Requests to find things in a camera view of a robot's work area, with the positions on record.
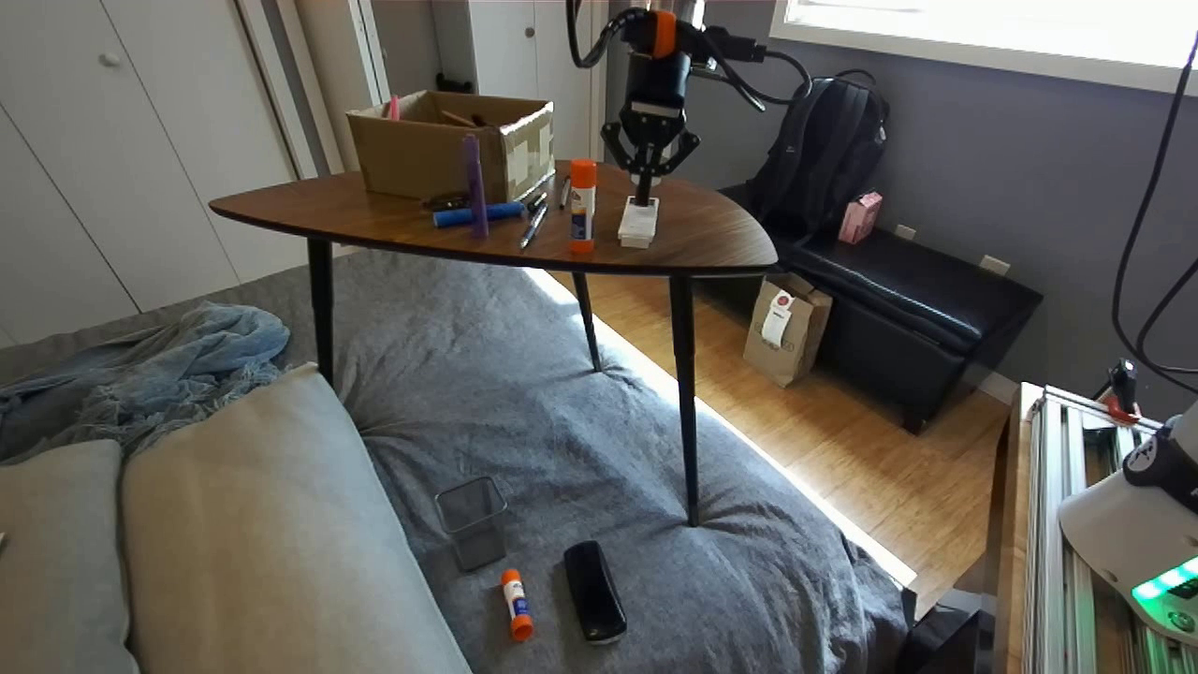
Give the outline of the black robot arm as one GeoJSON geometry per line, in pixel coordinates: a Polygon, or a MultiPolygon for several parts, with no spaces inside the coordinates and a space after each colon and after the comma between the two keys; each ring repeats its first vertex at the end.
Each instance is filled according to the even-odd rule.
{"type": "Polygon", "coordinates": [[[609,42],[629,49],[626,102],[599,127],[608,155],[637,178],[632,202],[649,205],[659,175],[671,175],[702,137],[687,121],[687,91],[693,65],[717,65],[723,79],[760,109],[765,99],[734,70],[734,59],[760,65],[767,49],[752,36],[734,36],[723,27],[698,27],[667,6],[626,6],[596,36],[578,42],[582,0],[567,0],[567,42],[578,69],[596,69],[609,42]]]}

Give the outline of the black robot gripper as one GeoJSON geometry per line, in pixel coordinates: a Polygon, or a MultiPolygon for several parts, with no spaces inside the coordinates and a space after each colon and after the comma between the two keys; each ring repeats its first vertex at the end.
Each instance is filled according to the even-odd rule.
{"type": "Polygon", "coordinates": [[[629,102],[622,125],[602,125],[602,146],[637,175],[632,197],[649,202],[651,183],[671,175],[702,137],[687,127],[679,105],[629,102]]]}

